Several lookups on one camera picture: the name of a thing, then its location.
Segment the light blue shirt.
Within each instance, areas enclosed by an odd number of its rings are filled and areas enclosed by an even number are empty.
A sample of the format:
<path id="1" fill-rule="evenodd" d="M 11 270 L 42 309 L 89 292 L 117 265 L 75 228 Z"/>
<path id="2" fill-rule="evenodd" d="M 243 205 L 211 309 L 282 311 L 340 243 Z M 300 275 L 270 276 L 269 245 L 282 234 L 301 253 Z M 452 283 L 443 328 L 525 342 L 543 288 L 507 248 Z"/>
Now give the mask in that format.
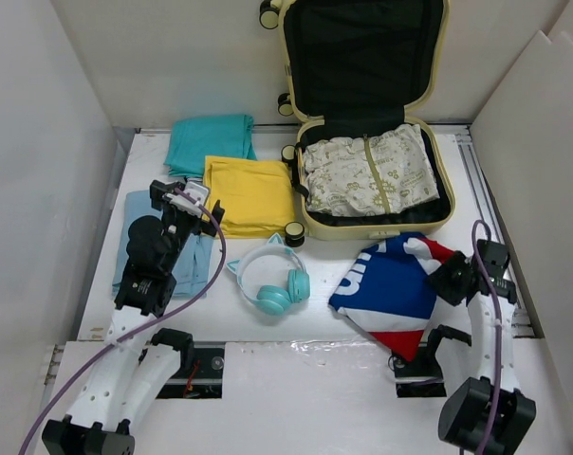
<path id="1" fill-rule="evenodd" d="M 151 215 L 160 217 L 159 211 L 151 206 L 148 191 L 131 191 L 126 195 L 124 222 L 121 229 L 115 274 L 112 281 L 112 296 L 120 288 L 123 270 L 128 259 L 126 247 L 128 229 L 139 217 Z M 174 297 L 185 299 L 197 294 L 208 282 L 209 266 L 213 251 L 213 238 L 206 235 L 191 235 L 180 253 L 173 274 L 176 277 Z"/>

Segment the red white blue shirt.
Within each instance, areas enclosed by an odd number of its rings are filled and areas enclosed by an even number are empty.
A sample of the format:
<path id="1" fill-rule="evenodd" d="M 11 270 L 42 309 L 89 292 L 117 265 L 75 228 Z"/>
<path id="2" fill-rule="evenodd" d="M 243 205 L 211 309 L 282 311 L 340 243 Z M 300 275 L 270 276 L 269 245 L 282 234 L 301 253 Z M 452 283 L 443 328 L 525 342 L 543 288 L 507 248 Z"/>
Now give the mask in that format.
<path id="1" fill-rule="evenodd" d="M 328 306 L 392 353 L 415 359 L 438 301 L 428 277 L 454 251 L 413 232 L 363 249 L 328 300 Z"/>

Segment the cream printed zip pouch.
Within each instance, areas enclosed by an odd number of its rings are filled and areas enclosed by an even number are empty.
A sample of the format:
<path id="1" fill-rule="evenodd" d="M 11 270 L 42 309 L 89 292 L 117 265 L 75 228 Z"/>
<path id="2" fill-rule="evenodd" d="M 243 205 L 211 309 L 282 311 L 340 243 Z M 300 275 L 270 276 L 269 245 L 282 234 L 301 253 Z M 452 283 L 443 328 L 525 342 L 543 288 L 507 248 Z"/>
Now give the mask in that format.
<path id="1" fill-rule="evenodd" d="M 306 209 L 336 217 L 400 214 L 439 198 L 420 126 L 305 147 Z"/>

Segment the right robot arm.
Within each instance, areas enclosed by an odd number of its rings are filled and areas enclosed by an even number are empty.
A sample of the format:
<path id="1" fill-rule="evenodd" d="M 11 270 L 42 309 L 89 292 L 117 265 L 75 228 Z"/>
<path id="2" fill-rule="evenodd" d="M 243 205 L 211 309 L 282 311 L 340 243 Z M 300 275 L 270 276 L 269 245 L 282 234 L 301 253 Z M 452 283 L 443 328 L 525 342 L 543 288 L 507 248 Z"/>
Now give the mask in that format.
<path id="1" fill-rule="evenodd" d="M 505 245 L 484 239 L 472 244 L 472 256 L 455 252 L 427 279 L 442 300 L 465 305 L 471 329 L 437 326 L 421 361 L 443 375 L 447 399 L 439 439 L 473 454 L 513 454 L 536 417 L 536 404 L 522 393 L 514 369 L 516 285 L 505 276 Z"/>

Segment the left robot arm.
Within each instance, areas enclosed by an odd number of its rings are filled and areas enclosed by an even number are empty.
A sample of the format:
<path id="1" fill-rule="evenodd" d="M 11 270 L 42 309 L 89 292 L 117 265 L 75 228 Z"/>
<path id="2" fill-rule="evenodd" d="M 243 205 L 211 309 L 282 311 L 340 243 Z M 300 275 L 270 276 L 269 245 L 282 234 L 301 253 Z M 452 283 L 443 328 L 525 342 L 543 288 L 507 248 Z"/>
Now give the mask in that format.
<path id="1" fill-rule="evenodd" d="M 206 208 L 209 189 L 197 182 L 153 181 L 149 197 L 159 217 L 128 228 L 127 260 L 103 348 L 81 366 L 87 376 L 60 420 L 41 440 L 50 454 L 132 454 L 134 428 L 172 376 L 194 366 L 190 334 L 162 327 L 176 288 L 174 268 L 188 239 L 222 233 L 220 206 Z"/>

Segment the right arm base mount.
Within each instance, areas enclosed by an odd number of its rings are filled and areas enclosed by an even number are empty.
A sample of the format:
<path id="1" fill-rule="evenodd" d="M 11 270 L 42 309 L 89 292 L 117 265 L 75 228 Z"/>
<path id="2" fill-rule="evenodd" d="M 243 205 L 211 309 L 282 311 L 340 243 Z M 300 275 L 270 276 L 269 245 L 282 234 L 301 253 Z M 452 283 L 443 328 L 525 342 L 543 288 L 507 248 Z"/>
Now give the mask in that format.
<path id="1" fill-rule="evenodd" d="M 421 346 L 412 361 L 391 354 L 388 368 L 393 372 L 397 398 L 442 398 L 446 396 L 442 371 L 426 346 Z"/>

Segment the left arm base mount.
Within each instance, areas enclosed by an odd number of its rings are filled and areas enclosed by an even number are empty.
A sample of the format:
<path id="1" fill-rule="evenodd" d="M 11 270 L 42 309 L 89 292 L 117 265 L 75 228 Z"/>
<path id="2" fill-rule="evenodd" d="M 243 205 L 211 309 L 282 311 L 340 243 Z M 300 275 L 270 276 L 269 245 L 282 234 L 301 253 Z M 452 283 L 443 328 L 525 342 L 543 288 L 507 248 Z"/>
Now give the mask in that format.
<path id="1" fill-rule="evenodd" d="M 224 345 L 196 345 L 194 359 L 167 381 L 157 399 L 220 399 L 224 368 Z"/>

